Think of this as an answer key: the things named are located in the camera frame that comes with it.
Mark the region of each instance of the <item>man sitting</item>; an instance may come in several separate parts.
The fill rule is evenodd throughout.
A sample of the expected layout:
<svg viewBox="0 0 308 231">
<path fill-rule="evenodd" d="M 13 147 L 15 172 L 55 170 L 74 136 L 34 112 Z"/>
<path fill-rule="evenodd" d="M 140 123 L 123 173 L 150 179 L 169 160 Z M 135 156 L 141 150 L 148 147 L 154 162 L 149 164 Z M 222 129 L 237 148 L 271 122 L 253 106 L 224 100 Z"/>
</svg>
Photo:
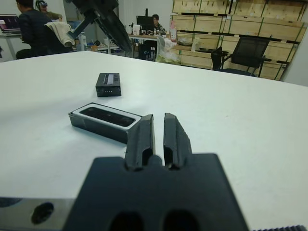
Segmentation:
<svg viewBox="0 0 308 231">
<path fill-rule="evenodd" d="M 17 52 L 16 58 L 25 59 L 47 55 L 44 25 L 51 22 L 51 19 L 44 13 L 33 9 L 33 0 L 16 0 L 16 2 L 22 13 L 19 16 L 22 40 L 31 46 L 31 49 Z"/>
<path fill-rule="evenodd" d="M 38 2 L 38 7 L 39 7 L 39 11 L 43 12 L 44 14 L 46 14 L 51 20 L 59 20 L 59 22 L 62 22 L 62 15 L 59 13 L 54 13 L 51 11 L 47 11 L 47 2 L 40 0 Z"/>
<path fill-rule="evenodd" d="M 154 29 L 156 29 L 156 31 L 159 31 L 160 34 L 165 35 L 166 30 L 163 28 L 162 25 L 159 24 L 158 14 L 153 14 L 153 22 L 154 22 Z"/>
</svg>

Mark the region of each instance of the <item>black box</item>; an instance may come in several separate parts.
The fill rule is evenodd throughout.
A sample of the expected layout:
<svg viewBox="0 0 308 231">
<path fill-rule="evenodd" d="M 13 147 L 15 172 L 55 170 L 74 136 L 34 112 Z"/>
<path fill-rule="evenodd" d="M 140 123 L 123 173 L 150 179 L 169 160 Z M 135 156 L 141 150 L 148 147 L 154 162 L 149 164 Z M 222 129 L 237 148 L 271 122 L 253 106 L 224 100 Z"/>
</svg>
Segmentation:
<svg viewBox="0 0 308 231">
<path fill-rule="evenodd" d="M 119 73 L 101 73 L 96 83 L 97 97 L 122 96 Z"/>
<path fill-rule="evenodd" d="M 140 115 L 89 103 L 69 113 L 74 127 L 127 143 L 128 132 L 141 119 Z"/>
</svg>

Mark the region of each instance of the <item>computer monitor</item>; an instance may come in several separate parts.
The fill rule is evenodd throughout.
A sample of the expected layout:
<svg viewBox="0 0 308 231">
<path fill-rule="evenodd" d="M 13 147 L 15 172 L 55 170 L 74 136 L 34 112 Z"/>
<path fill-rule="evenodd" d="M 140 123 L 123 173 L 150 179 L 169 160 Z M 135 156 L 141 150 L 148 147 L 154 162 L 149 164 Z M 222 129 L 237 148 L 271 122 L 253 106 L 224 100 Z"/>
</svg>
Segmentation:
<svg viewBox="0 0 308 231">
<path fill-rule="evenodd" d="M 153 17 L 137 16 L 137 24 L 141 25 L 143 30 L 154 30 Z"/>
<path fill-rule="evenodd" d="M 0 28 L 4 33 L 20 31 L 18 16 L 16 14 L 0 14 Z"/>
</svg>

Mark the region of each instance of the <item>black jacket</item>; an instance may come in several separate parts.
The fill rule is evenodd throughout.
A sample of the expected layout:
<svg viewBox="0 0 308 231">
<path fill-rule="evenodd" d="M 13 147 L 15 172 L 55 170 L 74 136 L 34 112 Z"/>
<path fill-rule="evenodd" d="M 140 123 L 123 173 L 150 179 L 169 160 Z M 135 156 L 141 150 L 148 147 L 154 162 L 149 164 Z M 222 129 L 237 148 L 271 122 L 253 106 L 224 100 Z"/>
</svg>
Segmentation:
<svg viewBox="0 0 308 231">
<path fill-rule="evenodd" d="M 49 22 L 51 19 L 46 14 L 33 9 L 22 13 L 19 16 L 22 40 L 33 49 L 42 49 L 46 46 L 44 25 Z"/>
</svg>

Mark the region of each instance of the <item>office chair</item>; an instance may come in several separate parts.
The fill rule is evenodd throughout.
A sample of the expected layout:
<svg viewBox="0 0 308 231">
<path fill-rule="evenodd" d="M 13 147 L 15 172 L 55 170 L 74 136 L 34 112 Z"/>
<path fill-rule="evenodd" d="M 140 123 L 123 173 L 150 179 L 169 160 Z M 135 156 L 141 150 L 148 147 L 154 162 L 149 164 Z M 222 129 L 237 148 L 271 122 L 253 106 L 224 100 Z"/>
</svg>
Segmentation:
<svg viewBox="0 0 308 231">
<path fill-rule="evenodd" d="M 264 56 L 264 52 L 269 42 L 268 39 L 240 37 L 233 54 L 226 58 L 225 56 L 228 53 L 222 51 L 222 47 L 219 47 L 211 53 L 213 70 L 255 77 L 254 72 L 260 67 L 258 74 L 258 77 L 260 77 L 264 61 L 270 61 L 270 59 L 267 59 Z M 231 68 L 223 69 L 224 62 L 229 58 L 231 58 L 233 64 L 240 64 L 248 66 L 248 68 L 254 68 L 253 72 L 250 73 L 248 71 Z"/>
<path fill-rule="evenodd" d="M 45 27 L 45 33 L 46 33 L 46 46 L 48 50 L 48 55 L 51 54 L 63 54 L 63 53 L 69 53 L 73 52 L 72 47 L 65 47 L 57 38 L 55 33 L 49 29 L 47 26 Z"/>
</svg>

